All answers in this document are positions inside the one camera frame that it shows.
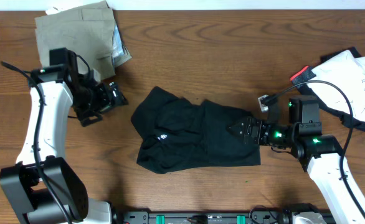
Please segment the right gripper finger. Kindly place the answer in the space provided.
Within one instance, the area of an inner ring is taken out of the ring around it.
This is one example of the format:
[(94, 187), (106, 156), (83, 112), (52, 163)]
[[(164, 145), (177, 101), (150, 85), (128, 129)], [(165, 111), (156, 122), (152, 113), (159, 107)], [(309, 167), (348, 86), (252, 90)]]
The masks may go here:
[(231, 128), (245, 128), (248, 126), (248, 117), (240, 118), (237, 121), (234, 121), (230, 127)]
[(243, 140), (244, 128), (242, 126), (228, 126), (227, 131), (235, 138)]

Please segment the black t-shirt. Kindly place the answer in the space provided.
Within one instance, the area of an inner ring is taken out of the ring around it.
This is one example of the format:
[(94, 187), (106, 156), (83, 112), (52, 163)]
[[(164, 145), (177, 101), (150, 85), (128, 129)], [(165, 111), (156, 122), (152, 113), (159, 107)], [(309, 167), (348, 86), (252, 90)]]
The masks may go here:
[(227, 128), (251, 112), (209, 100), (194, 105), (156, 86), (131, 117), (143, 142), (136, 162), (157, 174), (199, 167), (258, 166), (259, 146)]

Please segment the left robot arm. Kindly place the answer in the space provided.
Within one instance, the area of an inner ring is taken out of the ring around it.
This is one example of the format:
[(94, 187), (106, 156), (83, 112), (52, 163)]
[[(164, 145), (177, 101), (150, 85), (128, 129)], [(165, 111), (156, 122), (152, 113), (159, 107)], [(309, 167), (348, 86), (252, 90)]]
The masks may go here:
[(25, 76), (31, 115), (16, 163), (0, 171), (0, 186), (20, 223), (116, 223), (108, 202), (88, 197), (87, 189), (66, 161), (70, 110), (83, 127), (103, 113), (126, 104), (116, 83), (103, 83), (96, 71), (78, 72), (66, 63), (30, 72), (2, 66)]

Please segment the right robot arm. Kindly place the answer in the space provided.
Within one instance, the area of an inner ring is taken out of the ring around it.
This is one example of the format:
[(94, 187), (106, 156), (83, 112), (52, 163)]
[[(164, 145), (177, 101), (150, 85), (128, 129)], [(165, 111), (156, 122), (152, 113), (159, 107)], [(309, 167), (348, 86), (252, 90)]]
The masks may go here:
[(322, 133), (317, 99), (291, 97), (288, 126), (274, 119), (278, 105), (271, 96), (259, 101), (268, 106), (267, 120), (243, 117), (227, 131), (245, 145), (269, 146), (291, 154), (319, 188), (336, 223), (365, 223), (365, 196), (349, 169), (344, 147), (334, 136)]

